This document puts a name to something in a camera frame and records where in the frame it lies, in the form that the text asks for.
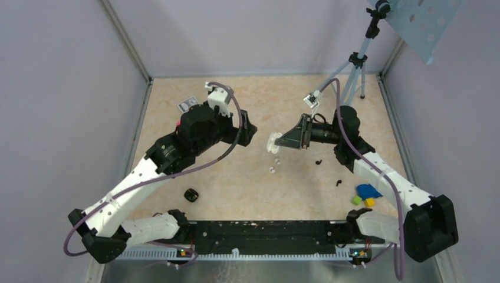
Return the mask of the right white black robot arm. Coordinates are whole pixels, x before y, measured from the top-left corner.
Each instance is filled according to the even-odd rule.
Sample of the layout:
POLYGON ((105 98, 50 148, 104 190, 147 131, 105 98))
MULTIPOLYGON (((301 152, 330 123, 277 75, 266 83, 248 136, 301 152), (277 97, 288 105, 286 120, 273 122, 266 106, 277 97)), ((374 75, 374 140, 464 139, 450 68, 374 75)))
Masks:
POLYGON ((311 143, 334 145, 339 164, 362 177, 397 210, 389 216, 371 209, 358 211, 346 226, 354 243, 368 236, 397 245, 416 262, 424 262, 459 241, 455 208, 445 195, 433 196, 389 166, 360 136, 360 119, 350 106, 340 106, 332 123, 316 123, 303 114, 291 130, 269 140, 269 144, 290 149, 307 149, 311 143))

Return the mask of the white earbud charging case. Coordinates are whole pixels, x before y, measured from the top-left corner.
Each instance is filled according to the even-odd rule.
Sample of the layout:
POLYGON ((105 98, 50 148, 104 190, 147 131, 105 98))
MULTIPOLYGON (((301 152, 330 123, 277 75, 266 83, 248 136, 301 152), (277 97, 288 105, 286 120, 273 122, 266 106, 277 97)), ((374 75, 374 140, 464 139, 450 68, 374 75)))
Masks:
POLYGON ((282 136, 282 133, 273 131, 268 138, 266 150, 272 154, 278 154, 280 146, 275 144, 275 141, 282 136))

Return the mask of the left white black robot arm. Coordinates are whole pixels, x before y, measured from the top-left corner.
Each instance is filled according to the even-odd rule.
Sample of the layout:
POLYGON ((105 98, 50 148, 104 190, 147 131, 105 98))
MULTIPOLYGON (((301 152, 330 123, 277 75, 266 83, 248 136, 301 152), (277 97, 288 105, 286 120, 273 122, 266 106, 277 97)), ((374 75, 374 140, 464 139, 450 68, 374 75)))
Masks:
POLYGON ((181 115, 174 132, 150 147, 137 166, 105 197, 87 209, 74 209, 68 218, 81 236, 86 253, 106 264, 127 248, 160 239, 183 243, 189 236, 185 214, 172 209, 160 216, 127 220, 132 211, 169 180, 203 170, 225 158, 237 145, 248 146, 258 131, 245 110, 224 115, 208 104, 181 115))

